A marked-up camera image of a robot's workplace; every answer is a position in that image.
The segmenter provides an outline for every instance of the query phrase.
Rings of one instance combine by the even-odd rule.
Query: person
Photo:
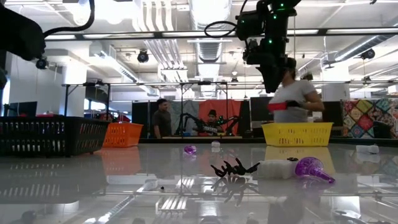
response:
[[[217,112],[216,110],[209,110],[209,113],[207,115],[207,122],[205,123],[206,126],[210,128],[215,128],[217,129],[217,133],[222,133],[223,128],[217,123]],[[208,135],[216,136],[217,133],[214,133],[213,131],[204,131],[202,128],[195,127],[193,128],[194,131],[198,131],[199,133],[207,133]]]
[[[157,139],[170,136],[172,134],[171,114],[167,111],[169,102],[165,99],[157,100],[158,110],[152,117],[152,125],[154,126],[154,134]]]
[[[216,128],[219,133],[223,132],[223,128],[217,123],[217,111],[210,110],[207,115],[207,125]]]
[[[276,123],[308,122],[307,111],[323,111],[325,106],[317,90],[308,80],[296,80],[296,60],[288,58],[282,86],[269,103],[285,103],[286,110],[274,111]]]

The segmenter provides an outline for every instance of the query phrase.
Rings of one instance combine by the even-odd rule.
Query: hand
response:
[[[300,108],[300,107],[302,107],[302,105],[295,100],[287,100],[286,107],[299,107]]]

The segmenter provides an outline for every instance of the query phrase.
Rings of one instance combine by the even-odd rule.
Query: gray t-shirt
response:
[[[280,87],[269,103],[283,103],[287,100],[305,103],[305,95],[313,91],[316,91],[316,89],[308,80],[296,81],[286,87]],[[307,110],[303,108],[287,108],[287,110],[274,111],[274,121],[276,123],[308,122]]]
[[[152,117],[152,125],[159,126],[162,137],[172,135],[172,117],[168,111],[157,110]]]

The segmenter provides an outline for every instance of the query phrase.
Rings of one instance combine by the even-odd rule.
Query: man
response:
[[[172,119],[170,113],[167,111],[169,108],[167,100],[157,100],[157,107],[158,110],[152,117],[152,125],[154,126],[155,137],[161,139],[172,134]]]

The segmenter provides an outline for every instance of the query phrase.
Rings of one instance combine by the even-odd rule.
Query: orange basket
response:
[[[136,146],[141,135],[142,124],[111,123],[106,132],[103,147]]]

